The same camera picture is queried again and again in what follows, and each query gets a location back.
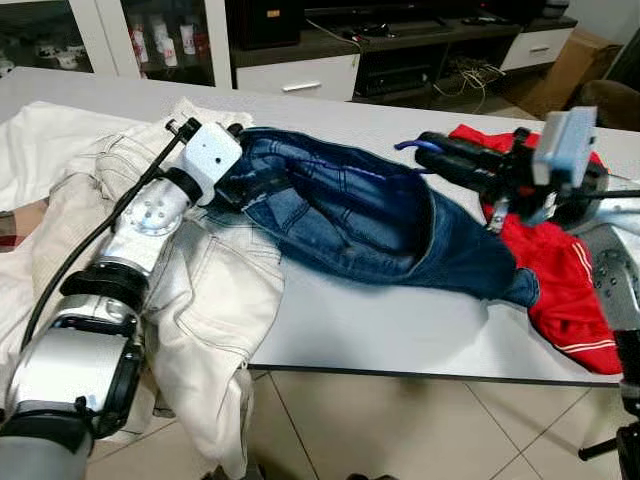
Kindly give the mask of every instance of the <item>white stripe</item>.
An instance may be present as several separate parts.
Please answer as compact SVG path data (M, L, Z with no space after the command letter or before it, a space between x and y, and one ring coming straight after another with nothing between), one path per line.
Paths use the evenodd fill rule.
M594 347L596 345L600 345L601 343L615 343L613 340L607 338L606 340L600 340L599 342L593 342L593 343L574 343L573 345L565 345L564 347L558 347L561 348L563 350L569 348L576 348L576 347Z
M576 252L578 259L580 260L580 264L582 265L582 268L584 268L584 271L587 272L587 278L589 279L589 283L593 283L593 280L591 279L591 272L589 271L589 267L587 267L587 264L582 259L582 256L580 255L580 251L578 250L578 247L576 247L575 243L571 246L573 247L573 250Z
M584 251L582 244L580 242L576 242L576 246L578 247L578 250L580 250L580 253L582 253L582 259L584 260L584 263L587 264L587 267L589 267L589 271L592 271L593 267L591 265L591 262L589 262L589 258L587 257L587 252Z
M580 263L582 263L582 265L589 270L589 280L591 281L591 264L587 260L587 255L584 253L584 250L582 249L582 245L576 242L573 244L573 246L574 246L574 250L580 257Z
M583 348L576 348L575 350L564 350L564 353L578 353L578 352L584 352L586 350L598 350L599 348L609 348L609 347L615 347L616 344L612 343L611 345L600 345L597 347L583 347Z

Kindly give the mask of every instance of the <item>cardboard box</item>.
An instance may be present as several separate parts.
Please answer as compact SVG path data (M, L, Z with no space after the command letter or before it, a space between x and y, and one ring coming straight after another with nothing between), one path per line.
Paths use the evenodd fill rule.
M544 119L563 110L578 89L607 73L622 45L576 28L553 66L538 73L510 73L500 91L523 110Z

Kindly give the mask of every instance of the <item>blue jeans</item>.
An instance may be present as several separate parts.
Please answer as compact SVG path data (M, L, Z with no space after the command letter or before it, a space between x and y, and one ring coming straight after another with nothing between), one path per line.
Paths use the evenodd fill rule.
M243 156L217 185L279 240L285 255L374 284L503 298L538 298L502 241L431 190L418 171L364 150L271 128L240 135ZM210 205L212 214L220 198Z

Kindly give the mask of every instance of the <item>white table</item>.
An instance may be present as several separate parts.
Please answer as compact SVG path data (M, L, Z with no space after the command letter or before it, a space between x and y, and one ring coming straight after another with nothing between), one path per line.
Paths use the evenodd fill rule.
M405 164L412 152L393 144L424 130L447 133L465 123L486 133L541 122L285 96L269 96L150 80L18 68L0 80L0 121L35 100L146 121L186 96L210 109L246 111L257 125L306 132ZM615 173L640 177L640 134L599 129L596 150ZM439 177L432 187L481 219L475 193ZM500 302L413 287L376 287L284 261L286 288L277 320L252 364L268 368L439 375L513 381L606 384L529 326L526 311Z

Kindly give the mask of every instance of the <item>white drawer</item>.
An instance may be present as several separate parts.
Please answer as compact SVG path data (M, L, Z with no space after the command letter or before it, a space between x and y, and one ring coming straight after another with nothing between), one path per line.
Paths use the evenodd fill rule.
M555 62L573 28L521 33L511 44L501 70Z
M236 70L236 80L239 90L351 100L359 62L360 55L344 55L244 67Z

